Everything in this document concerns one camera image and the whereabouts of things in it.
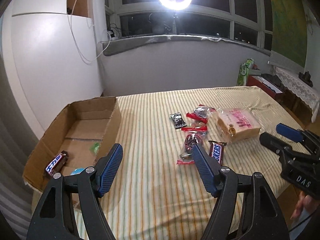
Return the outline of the person's right hand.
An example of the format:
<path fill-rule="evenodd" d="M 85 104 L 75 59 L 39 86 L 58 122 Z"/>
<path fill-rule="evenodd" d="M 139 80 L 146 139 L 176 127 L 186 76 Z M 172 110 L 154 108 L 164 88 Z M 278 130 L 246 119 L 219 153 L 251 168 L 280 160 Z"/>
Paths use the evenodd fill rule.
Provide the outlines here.
<path fill-rule="evenodd" d="M 317 209 L 318 201 L 313 199 L 310 195 L 305 192 L 300 191 L 298 202 L 295 206 L 291 219 L 298 218 L 302 212 L 305 210 L 308 213 L 313 213 Z"/>

